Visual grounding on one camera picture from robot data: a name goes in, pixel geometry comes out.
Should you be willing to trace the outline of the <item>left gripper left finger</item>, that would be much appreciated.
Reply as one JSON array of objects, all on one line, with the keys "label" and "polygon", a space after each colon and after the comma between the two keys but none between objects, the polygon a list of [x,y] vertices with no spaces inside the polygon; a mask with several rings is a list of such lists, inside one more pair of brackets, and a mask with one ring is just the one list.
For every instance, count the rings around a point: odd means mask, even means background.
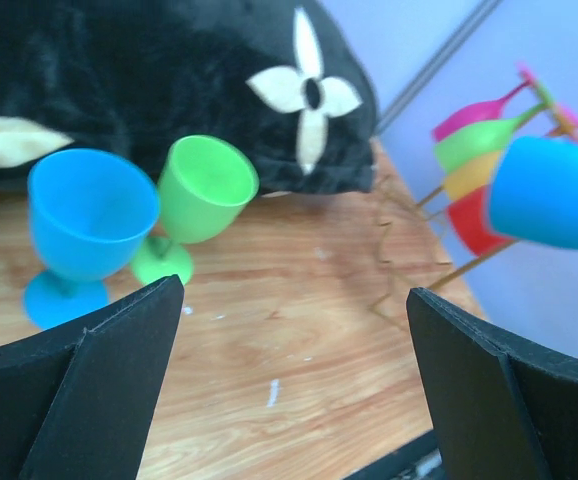
[{"label": "left gripper left finger", "polygon": [[136,478],[180,321],[177,276],[0,346],[0,479]]}]

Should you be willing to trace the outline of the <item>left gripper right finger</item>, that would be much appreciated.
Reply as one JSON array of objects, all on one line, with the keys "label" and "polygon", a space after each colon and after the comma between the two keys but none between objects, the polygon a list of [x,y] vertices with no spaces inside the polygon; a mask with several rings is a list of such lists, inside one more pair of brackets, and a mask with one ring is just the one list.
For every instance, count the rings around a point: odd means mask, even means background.
[{"label": "left gripper right finger", "polygon": [[578,480],[578,359],[425,288],[406,311],[448,478]]}]

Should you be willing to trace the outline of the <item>blue wine glass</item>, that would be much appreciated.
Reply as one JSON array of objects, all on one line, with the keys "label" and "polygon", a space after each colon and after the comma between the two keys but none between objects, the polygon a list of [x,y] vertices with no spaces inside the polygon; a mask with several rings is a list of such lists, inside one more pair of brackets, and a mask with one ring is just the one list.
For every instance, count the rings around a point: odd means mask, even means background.
[{"label": "blue wine glass", "polygon": [[160,214],[154,182],[112,153],[71,148],[28,177],[29,232],[44,266],[26,286],[25,313],[47,330],[105,307],[104,281],[135,256]]}]

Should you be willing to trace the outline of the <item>teal glass green base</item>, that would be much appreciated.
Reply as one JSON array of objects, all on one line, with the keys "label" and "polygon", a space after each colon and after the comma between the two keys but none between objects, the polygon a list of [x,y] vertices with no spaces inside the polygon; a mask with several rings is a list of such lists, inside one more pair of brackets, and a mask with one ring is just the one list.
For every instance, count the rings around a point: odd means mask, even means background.
[{"label": "teal glass green base", "polygon": [[514,140],[491,183],[486,212],[500,235],[578,250],[578,143]]}]

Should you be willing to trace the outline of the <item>light green wine glass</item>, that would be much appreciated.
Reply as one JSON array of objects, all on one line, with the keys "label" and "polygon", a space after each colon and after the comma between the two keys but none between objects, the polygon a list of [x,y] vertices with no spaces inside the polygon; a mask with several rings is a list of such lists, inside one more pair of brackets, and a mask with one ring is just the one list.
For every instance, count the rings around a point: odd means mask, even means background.
[{"label": "light green wine glass", "polygon": [[148,237],[130,263],[144,285],[170,275],[187,283],[195,264],[185,246],[228,228],[258,193],[259,177],[250,160],[230,143],[190,135],[171,146],[157,187],[165,234]]}]

